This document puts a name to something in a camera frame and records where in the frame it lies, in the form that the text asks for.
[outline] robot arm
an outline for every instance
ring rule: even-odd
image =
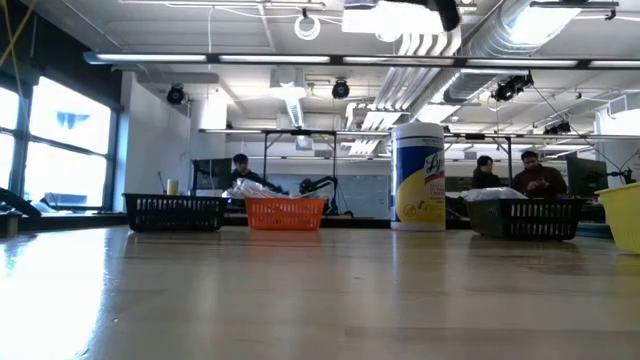
[[[333,185],[333,196],[330,200],[331,210],[329,211],[329,213],[338,214],[338,204],[336,202],[336,195],[338,193],[338,179],[334,178],[333,176],[325,176],[316,181],[311,181],[311,179],[308,178],[302,180],[302,182],[300,183],[300,194],[309,194],[331,185]]]

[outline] white wall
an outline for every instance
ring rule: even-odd
[[[205,102],[191,104],[190,155],[192,159],[221,159],[225,157],[224,134],[202,134],[198,132],[205,111]]]
[[[189,118],[140,85],[134,74],[125,73],[122,86],[125,110],[118,134],[114,211],[124,209],[122,193],[161,194],[158,171],[165,186],[167,179],[176,179],[179,191],[186,192],[194,131]],[[204,152],[203,147],[198,143],[197,151]]]
[[[595,132],[601,135],[640,136],[640,110],[618,113],[610,117],[607,109],[603,109],[597,114]],[[598,150],[615,164],[611,164],[611,162],[606,161],[602,155],[598,155],[598,160],[607,163],[607,171],[617,171],[617,167],[622,167],[622,170],[631,168],[633,178],[640,180],[640,155],[638,154],[638,151],[640,151],[640,141],[603,141],[598,143],[597,146]],[[621,185],[624,185],[622,179],[609,177],[610,188]]]

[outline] yellow container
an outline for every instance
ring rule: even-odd
[[[619,249],[640,254],[640,183],[597,192]]]

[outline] wall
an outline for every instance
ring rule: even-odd
[[[114,210],[122,211],[122,193],[161,194],[167,179],[189,184],[191,120],[141,86],[132,73],[123,77]]]
[[[618,113],[611,117],[607,109],[603,109],[597,113],[595,132],[601,135],[640,136],[640,110]],[[611,160],[607,161],[602,155],[598,155],[598,160],[607,163],[607,171],[618,171],[618,167],[622,168],[622,170],[631,168],[633,178],[640,180],[640,155],[638,153],[640,151],[640,141],[602,141],[597,144],[597,147],[604,156]],[[621,185],[624,185],[622,179],[609,177],[610,188]]]

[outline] man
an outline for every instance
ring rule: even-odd
[[[478,166],[473,171],[473,189],[487,189],[500,187],[500,178],[493,173],[493,159],[482,155],[478,158]]]
[[[233,157],[233,164],[236,169],[231,173],[231,179],[235,182],[238,178],[249,179],[257,183],[262,183],[262,178],[249,169],[249,158],[245,154],[237,154]]]
[[[285,194],[282,190],[282,187],[276,186],[268,181],[263,181],[260,175],[254,173],[249,169],[249,158],[245,154],[237,154],[233,157],[233,164],[236,166],[236,169],[231,173],[231,180],[235,182],[238,179],[249,179],[251,181],[255,181],[258,184],[262,184],[267,188],[271,189],[271,191]]]
[[[524,171],[513,178],[513,188],[530,198],[556,199],[567,193],[567,184],[560,172],[542,166],[538,154],[525,151],[521,156]]]

